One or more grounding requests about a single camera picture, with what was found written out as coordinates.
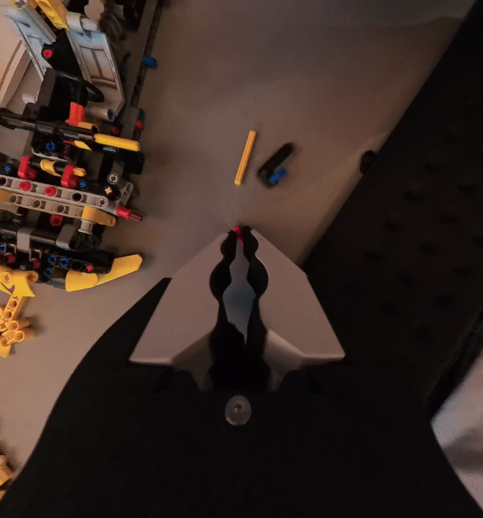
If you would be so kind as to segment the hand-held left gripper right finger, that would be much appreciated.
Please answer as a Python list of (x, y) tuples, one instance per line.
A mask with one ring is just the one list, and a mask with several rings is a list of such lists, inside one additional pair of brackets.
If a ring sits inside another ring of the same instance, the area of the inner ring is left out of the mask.
[(256, 230), (242, 228), (247, 281), (255, 297), (247, 348), (269, 368), (268, 388), (312, 365), (346, 356), (307, 275)]

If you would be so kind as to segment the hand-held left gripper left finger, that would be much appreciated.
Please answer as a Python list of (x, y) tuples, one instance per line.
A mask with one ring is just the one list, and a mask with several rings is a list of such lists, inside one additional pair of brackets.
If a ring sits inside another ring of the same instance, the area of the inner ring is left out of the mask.
[(129, 357), (131, 363), (186, 370), (201, 389), (211, 387), (209, 340), (219, 302), (210, 279), (225, 258), (230, 274), (236, 249), (237, 234), (222, 233), (173, 275)]

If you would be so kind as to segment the black lego connector blue pin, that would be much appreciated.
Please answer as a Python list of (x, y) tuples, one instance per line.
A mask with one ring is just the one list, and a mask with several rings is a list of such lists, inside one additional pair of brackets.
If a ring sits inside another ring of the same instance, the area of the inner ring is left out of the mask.
[(272, 188), (277, 186), (288, 174), (284, 164), (294, 153), (295, 147), (295, 144), (292, 142), (285, 143), (260, 166), (256, 176), (265, 187)]

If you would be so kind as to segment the yellow lego axle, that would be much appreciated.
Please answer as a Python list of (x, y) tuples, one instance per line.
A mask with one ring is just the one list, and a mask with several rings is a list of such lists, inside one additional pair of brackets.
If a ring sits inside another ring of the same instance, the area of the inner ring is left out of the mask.
[(235, 178), (234, 178), (234, 185), (236, 185), (236, 186), (240, 186), (243, 182), (243, 179), (245, 176), (245, 171), (246, 171), (246, 168), (247, 168), (250, 156), (251, 156), (252, 148), (255, 143), (256, 135), (257, 135), (256, 131), (251, 130), (247, 136), (244, 150), (242, 152), (242, 156), (241, 156), (241, 159), (240, 159), (240, 162), (238, 165), (238, 169), (237, 169), (237, 172), (236, 172)]

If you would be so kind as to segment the lego car chassis model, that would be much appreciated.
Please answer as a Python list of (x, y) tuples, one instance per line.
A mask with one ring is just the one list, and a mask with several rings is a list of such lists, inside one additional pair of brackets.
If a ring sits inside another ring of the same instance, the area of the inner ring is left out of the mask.
[(0, 130), (25, 138), (21, 156), (0, 151), (0, 291), (76, 292), (137, 272), (140, 255), (102, 238), (143, 219), (131, 207), (146, 161), (139, 98), (160, 1), (0, 1), (0, 14), (18, 37), (1, 86), (21, 61), (40, 79), (18, 112), (0, 100)]

